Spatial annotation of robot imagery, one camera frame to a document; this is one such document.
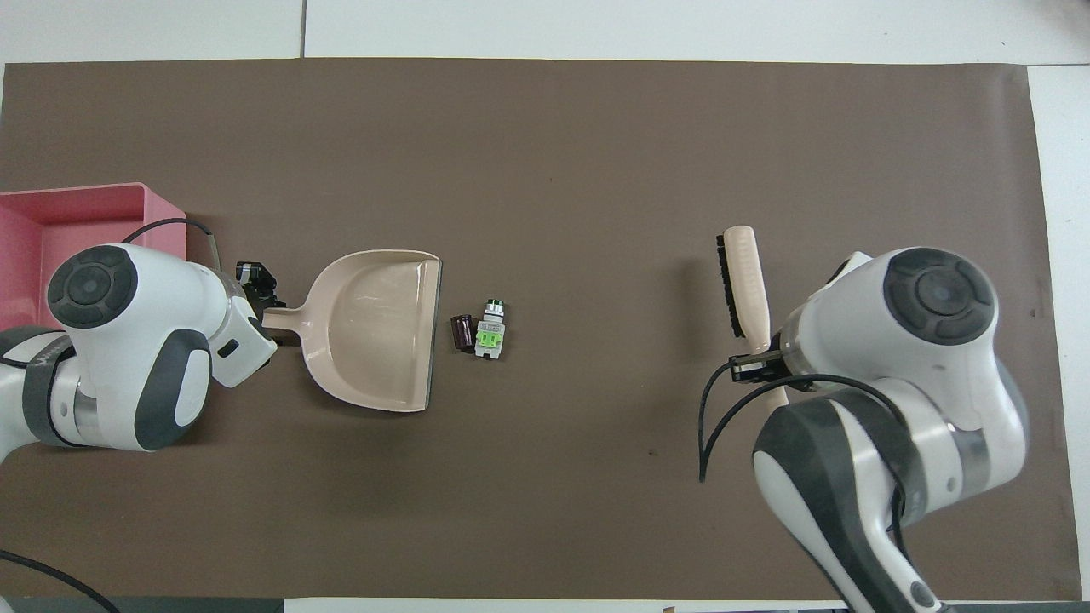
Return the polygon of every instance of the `brown paper sheet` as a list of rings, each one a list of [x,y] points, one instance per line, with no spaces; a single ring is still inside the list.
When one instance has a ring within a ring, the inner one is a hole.
[[[353,251],[445,267],[425,412],[341,404],[281,349],[172,448],[14,453],[0,546],[112,594],[834,598],[758,492],[761,409],[697,481],[700,389],[743,351],[714,237],[749,224],[776,323],[853,250],[984,267],[1029,460],[906,538],[943,598],[1080,593],[1022,68],[16,64],[4,92],[0,189],[144,181],[289,304]],[[487,298],[494,363],[446,326]],[[0,593],[65,588],[0,566]]]

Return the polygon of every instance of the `pink bin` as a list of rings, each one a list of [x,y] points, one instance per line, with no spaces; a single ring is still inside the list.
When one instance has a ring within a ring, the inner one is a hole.
[[[185,214],[143,183],[0,192],[0,329],[60,327],[46,287],[69,257],[96,244],[121,242],[134,230]],[[168,224],[134,244],[185,259],[185,225]]]

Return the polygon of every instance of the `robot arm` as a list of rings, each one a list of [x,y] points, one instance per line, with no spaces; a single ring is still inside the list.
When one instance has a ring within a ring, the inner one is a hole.
[[[949,611],[887,530],[1021,470],[1027,419],[993,351],[996,321],[994,288],[960,256],[857,253],[773,351],[739,360],[765,378],[732,372],[835,375],[885,396],[826,386],[777,408],[753,448],[762,495],[852,611]]]
[[[234,279],[133,244],[72,256],[46,299],[64,333],[10,342],[0,365],[3,455],[35,440],[161,448],[201,413],[210,378],[233,387],[276,350]]]

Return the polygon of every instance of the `electrical component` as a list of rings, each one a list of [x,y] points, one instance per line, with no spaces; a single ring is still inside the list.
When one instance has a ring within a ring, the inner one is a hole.
[[[476,346],[477,358],[495,360],[504,350],[504,301],[488,300],[484,305],[484,316],[477,323]]]

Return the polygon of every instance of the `beige dustpan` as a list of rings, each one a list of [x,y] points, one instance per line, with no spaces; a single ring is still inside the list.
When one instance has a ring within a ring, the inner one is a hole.
[[[438,257],[361,251],[334,262],[299,309],[266,309],[262,325],[299,335],[311,376],[332,396],[385,411],[427,407],[439,297]]]

